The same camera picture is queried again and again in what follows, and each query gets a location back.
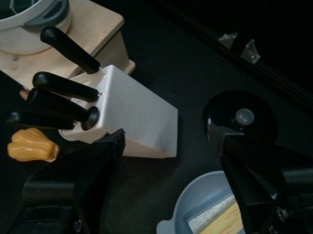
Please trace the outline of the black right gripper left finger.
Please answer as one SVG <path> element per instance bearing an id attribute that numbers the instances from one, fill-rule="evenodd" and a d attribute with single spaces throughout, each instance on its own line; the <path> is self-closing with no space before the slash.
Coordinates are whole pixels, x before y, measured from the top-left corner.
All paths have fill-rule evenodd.
<path id="1" fill-rule="evenodd" d="M 7 234 L 99 234 L 124 149 L 118 130 L 46 165 L 26 181 Z"/>

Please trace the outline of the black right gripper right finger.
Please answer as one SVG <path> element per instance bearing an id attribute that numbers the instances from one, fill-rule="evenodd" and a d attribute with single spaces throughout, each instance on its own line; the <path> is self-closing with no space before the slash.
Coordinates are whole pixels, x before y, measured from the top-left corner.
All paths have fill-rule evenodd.
<path id="1" fill-rule="evenodd" d="M 283 168 L 292 162 L 291 150 L 228 136 L 221 165 L 235 192 L 247 234 L 292 234 L 292 214 L 284 195 Z"/>

